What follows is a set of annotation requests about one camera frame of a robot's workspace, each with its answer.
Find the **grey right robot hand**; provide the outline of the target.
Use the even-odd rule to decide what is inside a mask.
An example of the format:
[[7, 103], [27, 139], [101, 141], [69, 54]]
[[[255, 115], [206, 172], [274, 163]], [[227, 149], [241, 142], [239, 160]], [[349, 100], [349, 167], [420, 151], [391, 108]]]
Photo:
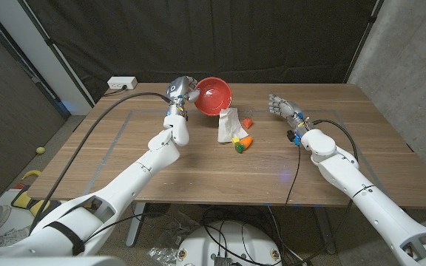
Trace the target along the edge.
[[295, 137], [299, 140], [302, 139], [305, 133], [310, 131], [308, 122], [297, 104], [271, 93], [268, 96], [268, 109], [270, 113], [285, 118]]

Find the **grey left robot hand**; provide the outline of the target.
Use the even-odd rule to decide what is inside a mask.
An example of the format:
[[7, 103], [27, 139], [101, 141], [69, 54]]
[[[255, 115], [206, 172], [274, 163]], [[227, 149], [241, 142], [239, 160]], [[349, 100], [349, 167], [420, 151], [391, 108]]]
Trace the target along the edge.
[[185, 102], [194, 103], [200, 96], [197, 88], [197, 80], [189, 76], [181, 76], [174, 79], [166, 89], [166, 97], [170, 100], [166, 113], [170, 115], [180, 115], [185, 117], [187, 111], [184, 108]]

